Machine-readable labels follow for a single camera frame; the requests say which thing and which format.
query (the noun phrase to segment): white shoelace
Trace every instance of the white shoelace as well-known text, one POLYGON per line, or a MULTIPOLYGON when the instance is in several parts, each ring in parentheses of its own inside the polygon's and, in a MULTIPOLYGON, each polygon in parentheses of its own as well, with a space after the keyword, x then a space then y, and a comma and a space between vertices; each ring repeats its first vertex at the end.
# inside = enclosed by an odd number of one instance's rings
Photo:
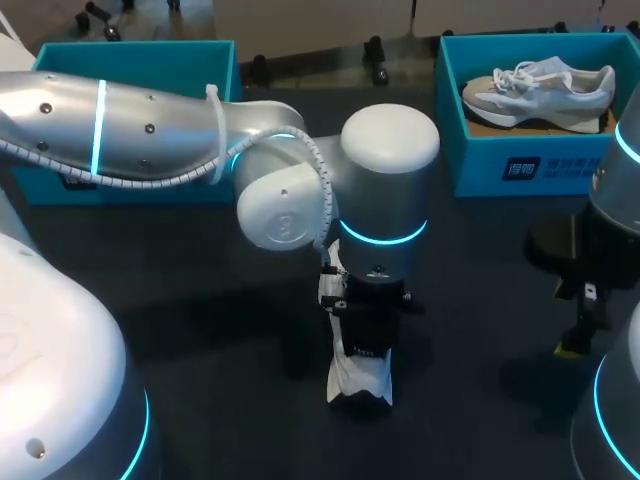
POLYGON ((505 93, 516 86, 527 88, 539 86, 540 84, 536 83, 536 78, 524 71, 526 67, 533 65, 533 63, 521 62, 516 66, 515 70, 500 70, 496 68, 493 71, 493 84, 501 93, 505 93))

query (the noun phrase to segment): cyan light strip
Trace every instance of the cyan light strip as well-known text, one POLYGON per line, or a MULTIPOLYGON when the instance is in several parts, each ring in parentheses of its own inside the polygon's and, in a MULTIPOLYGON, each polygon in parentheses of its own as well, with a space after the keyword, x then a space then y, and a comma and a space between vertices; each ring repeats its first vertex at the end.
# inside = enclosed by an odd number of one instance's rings
POLYGON ((96 124, 93 127, 93 151, 91 153, 91 175, 98 173, 100 165, 100 148, 102 146, 102 124, 107 102, 107 81, 98 81, 98 100, 96 103, 96 124))
POLYGON ((344 228, 351 236, 357 238, 358 240, 365 243, 370 243, 372 245, 384 245, 384 246, 400 245, 401 243, 410 242, 411 240, 416 238, 418 235, 420 235, 424 231, 424 229, 427 227, 427 221, 425 220, 422 226, 418 230, 413 232, 411 235, 407 235, 406 237, 402 237, 402 238, 394 238, 390 240, 379 240, 375 238, 365 237, 364 235, 360 235, 356 231, 352 230, 342 220, 340 220, 340 223, 342 224, 342 228, 344 228))
POLYGON ((136 452, 136 455, 133 457, 133 460, 131 461, 129 468, 127 468, 127 471, 124 472, 124 475, 120 477, 120 480, 127 480, 127 478, 129 478, 133 470, 136 468, 136 464, 138 463, 138 460, 140 460, 140 455, 142 455, 142 451, 144 450, 145 443, 147 443, 147 435, 149 434, 149 423, 151 422, 151 412, 149 409, 149 397, 147 397, 147 392, 144 392, 144 401, 147 406, 147 413, 144 421, 144 433, 142 434, 142 440, 140 440, 140 446, 138 447, 138 451, 136 452))
MULTIPOLYGON (((282 137, 282 138, 296 138, 295 135, 290 135, 288 133, 278 133, 276 135, 273 135, 272 137, 269 138, 277 138, 277 137, 282 137)), ((242 155, 241 153, 236 153, 236 155, 233 157, 233 160, 231 160, 231 172, 233 173, 233 169, 236 166, 236 161, 238 160, 238 158, 240 157, 240 155, 242 155)))
POLYGON ((620 145, 620 148, 624 150, 624 153, 629 155, 636 162, 640 163, 640 155, 638 155, 635 150, 631 148, 629 144, 627 144, 627 142, 624 141, 622 135, 620 135, 620 124, 616 125, 616 141, 618 142, 618 145, 620 145))
POLYGON ((600 366, 598 367, 598 372, 596 373, 596 380, 593 383, 593 404, 595 405, 595 409, 596 409, 596 417, 598 418, 598 423, 600 424, 600 430, 602 430, 602 434, 604 435, 604 438, 609 444, 609 447, 611 448, 613 453, 615 453, 616 457, 618 457, 618 460, 620 460, 620 462, 625 466, 625 468, 629 471, 629 473, 633 475, 634 478, 637 478, 638 480, 640 480, 640 473, 638 473, 631 466, 631 464, 627 462, 627 460, 620 453, 620 450, 618 450, 618 447, 616 447, 615 443, 613 443, 613 440, 611 439, 611 436, 607 431, 607 427, 605 427, 604 421, 602 420, 602 415, 600 414, 600 405, 598 404, 598 380, 600 379, 600 370, 602 369, 602 365, 604 364, 605 358, 603 358, 602 362, 600 362, 600 366))

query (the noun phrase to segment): yellow part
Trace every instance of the yellow part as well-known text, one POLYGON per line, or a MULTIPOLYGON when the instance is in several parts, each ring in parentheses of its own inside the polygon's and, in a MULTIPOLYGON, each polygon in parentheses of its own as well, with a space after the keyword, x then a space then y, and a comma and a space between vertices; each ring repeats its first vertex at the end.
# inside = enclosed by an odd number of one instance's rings
POLYGON ((558 292, 560 291, 560 289, 562 288, 562 285, 564 285, 564 280, 562 278, 558 279, 558 284, 556 285, 556 291, 553 292, 553 296, 555 297, 556 295, 558 295, 558 292))
POLYGON ((579 360, 584 357, 584 355, 581 355, 576 352, 568 352, 567 350, 562 348, 562 342, 558 344, 553 354, 562 358, 566 358, 567 360, 579 360))

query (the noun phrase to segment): black tabletop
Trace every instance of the black tabletop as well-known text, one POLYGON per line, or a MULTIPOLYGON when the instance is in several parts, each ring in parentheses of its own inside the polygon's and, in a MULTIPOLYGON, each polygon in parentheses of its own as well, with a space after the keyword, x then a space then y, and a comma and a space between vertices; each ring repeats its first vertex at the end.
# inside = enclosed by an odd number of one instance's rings
MULTIPOLYGON (((314 136, 375 103, 432 110, 431 95, 411 89, 247 99, 290 104, 314 136)), ((392 415, 361 423, 325 404, 331 352, 312 251, 256 249, 233 207, 29 209, 3 186, 43 254, 119 322, 164 436, 168 479, 575 478, 571 413, 612 334, 589 359, 551 355, 575 307, 552 298, 556 279, 526 263, 521 242, 539 215, 578 211, 585 198, 454 199, 438 162, 408 281, 426 315, 402 324, 392 415)), ((637 298, 616 294, 616 325, 637 298)))

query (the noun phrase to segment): blue box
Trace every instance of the blue box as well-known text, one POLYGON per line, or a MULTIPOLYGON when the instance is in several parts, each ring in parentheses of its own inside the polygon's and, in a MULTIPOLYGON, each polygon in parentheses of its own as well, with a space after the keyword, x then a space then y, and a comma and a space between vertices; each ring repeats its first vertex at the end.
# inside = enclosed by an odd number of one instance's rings
POLYGON ((468 81, 491 75, 494 68, 513 70, 522 61, 554 56, 582 70, 611 65, 616 71, 612 111, 620 118, 640 81, 640 49, 628 33, 442 38, 436 68, 436 121, 457 197, 588 193, 593 171, 612 141, 611 133, 477 137, 471 135, 463 111, 460 91, 468 81), (527 175, 510 178, 514 165, 527 175))
MULTIPOLYGON (((242 87, 231 41, 60 43, 42 47, 34 70, 67 73, 205 98, 215 84, 225 101, 240 101, 242 87)), ((44 169, 12 172, 31 205, 228 204, 230 184, 188 184, 158 190, 123 190, 70 183, 44 169)))

